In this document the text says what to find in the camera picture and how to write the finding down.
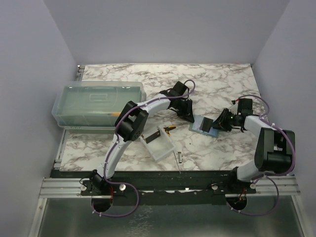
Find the green leather card holder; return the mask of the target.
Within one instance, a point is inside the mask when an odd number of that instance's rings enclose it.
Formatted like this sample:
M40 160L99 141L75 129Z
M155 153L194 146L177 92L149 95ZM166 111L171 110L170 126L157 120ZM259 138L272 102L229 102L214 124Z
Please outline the green leather card holder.
M194 123L189 126L189 131L196 132L202 135L217 138L219 130L212 127L213 119L203 117L200 115L194 115Z

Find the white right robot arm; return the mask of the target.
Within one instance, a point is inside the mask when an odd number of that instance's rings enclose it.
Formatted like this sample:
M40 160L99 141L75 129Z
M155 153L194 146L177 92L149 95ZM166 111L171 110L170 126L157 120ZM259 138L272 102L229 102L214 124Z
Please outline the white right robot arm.
M268 123L263 115L255 115L250 98L242 96L232 104L221 112L211 127L224 132L249 131L258 140L253 160L233 169L235 177L227 181L228 190L237 194L245 188L245 182L292 172L296 161L295 133Z

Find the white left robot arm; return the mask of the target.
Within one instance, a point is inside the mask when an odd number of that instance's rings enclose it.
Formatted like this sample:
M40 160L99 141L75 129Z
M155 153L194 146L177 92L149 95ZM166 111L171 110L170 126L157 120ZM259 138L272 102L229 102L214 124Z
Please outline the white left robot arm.
M160 111L172 110L185 121L194 122L192 100L189 96L195 91L196 84L192 79L186 82L177 81L167 90L160 91L153 98L144 102L127 102L115 122L114 136L105 159L91 172L89 180L93 190L104 195L113 182L115 168L124 151L142 134L149 115Z

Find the yellow black utility knife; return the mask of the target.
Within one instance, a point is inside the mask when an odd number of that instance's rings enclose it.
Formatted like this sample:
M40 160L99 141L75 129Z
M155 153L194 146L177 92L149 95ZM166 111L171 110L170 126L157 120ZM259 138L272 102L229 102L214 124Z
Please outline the yellow black utility knife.
M170 131L174 130L175 128L176 128L175 125L170 125L170 126L164 127L163 129L166 132L166 134L170 136Z

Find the small metal cylinder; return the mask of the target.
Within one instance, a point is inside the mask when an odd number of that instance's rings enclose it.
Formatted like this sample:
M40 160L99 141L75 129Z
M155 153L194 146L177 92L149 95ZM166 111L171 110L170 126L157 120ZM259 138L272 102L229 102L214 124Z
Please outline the small metal cylinder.
M182 160L182 153L181 152L177 153L177 157L178 157L178 162L182 163L183 160Z

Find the clear small plastic tray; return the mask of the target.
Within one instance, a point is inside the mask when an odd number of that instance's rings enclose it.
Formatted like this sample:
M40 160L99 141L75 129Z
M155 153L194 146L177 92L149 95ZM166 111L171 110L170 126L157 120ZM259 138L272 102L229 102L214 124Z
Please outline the clear small plastic tray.
M144 138L150 136L158 130L160 131L160 137L147 144ZM140 141L149 151L153 160L156 162L167 158L170 154L173 153L173 150L176 150L175 144L172 142L171 138L166 134L163 127L161 126L155 126L144 131L140 135Z

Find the thin metal rod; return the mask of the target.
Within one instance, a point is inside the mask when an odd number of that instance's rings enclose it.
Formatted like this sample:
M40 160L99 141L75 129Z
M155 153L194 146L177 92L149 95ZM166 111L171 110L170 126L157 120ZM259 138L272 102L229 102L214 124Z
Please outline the thin metal rod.
M174 158L175 158L175 162L176 162L176 165L177 165L177 168L178 168L178 171L179 173L181 174L181 170L180 170L180 167L179 167L179 162L178 162L178 156L177 156L177 153L175 150L173 150L173 154L174 154Z

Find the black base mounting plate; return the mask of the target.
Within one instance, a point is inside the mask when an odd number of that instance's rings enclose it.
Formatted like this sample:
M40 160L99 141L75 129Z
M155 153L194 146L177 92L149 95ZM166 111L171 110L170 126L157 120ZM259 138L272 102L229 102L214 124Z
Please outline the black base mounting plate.
M112 200L114 205L224 205L225 196L245 198L256 193L233 171L117 171L109 183L94 171L53 170L50 177L78 187L79 197Z

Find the clear plastic storage box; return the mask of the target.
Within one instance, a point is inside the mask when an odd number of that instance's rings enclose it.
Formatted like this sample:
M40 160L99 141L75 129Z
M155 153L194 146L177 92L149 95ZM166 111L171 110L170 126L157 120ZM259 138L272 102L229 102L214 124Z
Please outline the clear plastic storage box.
M113 130L126 103L146 100L141 82L74 81L56 97L52 115L59 127L67 130Z

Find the aluminium extrusion rail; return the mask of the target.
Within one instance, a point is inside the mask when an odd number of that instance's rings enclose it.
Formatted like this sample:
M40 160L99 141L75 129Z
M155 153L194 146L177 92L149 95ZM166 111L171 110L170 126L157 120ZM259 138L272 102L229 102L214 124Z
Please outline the aluminium extrusion rail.
M39 198L97 198L110 199L110 196L83 196L79 178L44 178Z

